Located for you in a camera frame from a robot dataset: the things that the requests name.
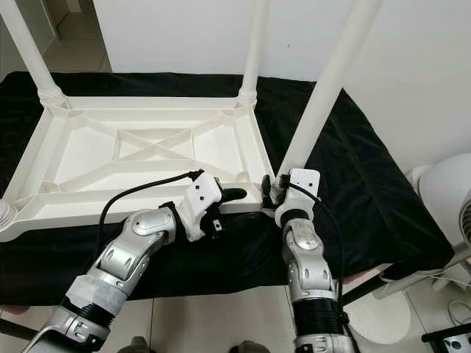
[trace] white cylindrical leg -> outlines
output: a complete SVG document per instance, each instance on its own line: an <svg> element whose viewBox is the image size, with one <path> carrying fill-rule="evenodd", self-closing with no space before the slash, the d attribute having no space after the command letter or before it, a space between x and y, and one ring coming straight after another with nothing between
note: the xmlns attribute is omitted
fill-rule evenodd
<svg viewBox="0 0 471 353"><path fill-rule="evenodd" d="M244 80L238 92L238 102L242 105L254 105L257 101L257 78L263 54L263 43L268 18L269 0L257 0L250 35L249 51L245 64Z"/></svg>
<svg viewBox="0 0 471 353"><path fill-rule="evenodd" d="M0 13L38 88L43 105L64 105L65 96L49 73L15 0L0 0Z"/></svg>
<svg viewBox="0 0 471 353"><path fill-rule="evenodd" d="M364 42L375 19L381 0L356 0L347 16L340 38L314 88L300 123L278 171L288 174L292 168L303 168L319 137L327 117L344 84L348 65Z"/></svg>

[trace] white wall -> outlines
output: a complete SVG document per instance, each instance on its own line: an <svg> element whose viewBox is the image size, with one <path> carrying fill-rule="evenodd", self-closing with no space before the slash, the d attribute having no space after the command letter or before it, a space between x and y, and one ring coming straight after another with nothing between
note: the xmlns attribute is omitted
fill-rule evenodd
<svg viewBox="0 0 471 353"><path fill-rule="evenodd" d="M114 71L242 74L253 0L95 0ZM262 76L313 79L350 0L272 0Z"/></svg>
<svg viewBox="0 0 471 353"><path fill-rule="evenodd" d="M272 0L262 76L316 79L351 0ZM114 71L241 73L251 0L95 0ZM471 150L471 1L385 0L345 87L403 171Z"/></svg>
<svg viewBox="0 0 471 353"><path fill-rule="evenodd" d="M16 0L16 3L40 52L45 52L55 39L55 31L49 22L42 0ZM25 70L26 66L3 19L0 18L0 81L12 71Z"/></svg>
<svg viewBox="0 0 471 353"><path fill-rule="evenodd" d="M403 171L471 151L471 1L385 1L346 89Z"/></svg>

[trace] pink fabric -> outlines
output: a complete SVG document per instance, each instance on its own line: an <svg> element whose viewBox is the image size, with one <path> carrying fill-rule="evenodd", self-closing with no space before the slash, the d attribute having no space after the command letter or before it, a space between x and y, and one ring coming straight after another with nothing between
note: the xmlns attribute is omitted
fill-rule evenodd
<svg viewBox="0 0 471 353"><path fill-rule="evenodd" d="M23 305L0 305L0 310L7 311L12 314L20 315L25 313L29 307Z"/></svg>
<svg viewBox="0 0 471 353"><path fill-rule="evenodd" d="M357 274L353 274L351 276L348 276L347 278L344 279L344 284L350 283L350 282L354 281L355 279L360 278L361 276L363 276L364 274L366 274L368 272L369 271L362 271L362 272L358 272Z"/></svg>

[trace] black tablecloth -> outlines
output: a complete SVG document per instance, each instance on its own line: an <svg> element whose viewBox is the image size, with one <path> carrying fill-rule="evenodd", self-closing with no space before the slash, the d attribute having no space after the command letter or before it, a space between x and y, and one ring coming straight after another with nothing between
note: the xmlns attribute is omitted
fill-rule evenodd
<svg viewBox="0 0 471 353"><path fill-rule="evenodd" d="M54 74L69 96L236 96L241 77L189 74ZM312 82L261 77L255 109L273 169L304 110ZM43 108L28 73L0 84L0 191L3 193ZM446 238L382 144L364 114L342 91L307 168L321 173L319 195L344 235L347 275L394 263L390 278L440 268L452 257ZM185 241L162 248L132 297L229 293L286 283L280 230L261 213L228 216L231 232L218 241ZM339 247L316 212L316 231L335 276ZM105 240L119 224L106 226ZM0 243L0 304L56 304L87 268L96 226L43 229Z"/></svg>

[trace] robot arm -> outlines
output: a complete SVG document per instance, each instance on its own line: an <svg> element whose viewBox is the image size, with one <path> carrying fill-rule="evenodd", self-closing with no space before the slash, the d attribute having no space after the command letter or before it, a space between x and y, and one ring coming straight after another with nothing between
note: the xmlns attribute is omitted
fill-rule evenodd
<svg viewBox="0 0 471 353"><path fill-rule="evenodd" d="M308 194L316 196L319 172L292 169L285 179L288 187L283 203L275 210L275 221L283 229L296 353L355 352L352 339L344 331L336 289L322 256L324 246L312 223L314 200Z"/></svg>
<svg viewBox="0 0 471 353"><path fill-rule="evenodd" d="M179 207L169 203L157 210L140 210L126 219L121 234L107 245L87 274L74 280L60 306L23 352L100 350L111 321L134 290L152 254L173 243L177 236L200 239L205 234L200 223L206 215L211 218L214 234L221 230L215 217L219 205L242 199L247 193L222 190L210 174L196 174L199 176Z"/></svg>
<svg viewBox="0 0 471 353"><path fill-rule="evenodd" d="M210 174L198 175L179 207L169 203L127 218L122 233L108 244L87 274L74 280L61 305L23 352L100 350L111 321L134 290L152 254L177 236L186 236L190 241L205 233L217 236L222 230L217 219L219 205L242 199L247 193L241 189L222 190ZM288 265L297 328L296 353L354 352L322 256L322 240L312 224L314 200L309 194L317 193L319 173L292 169L286 179L289 186L283 203L276 207L275 221L283 229L283 257Z"/></svg>

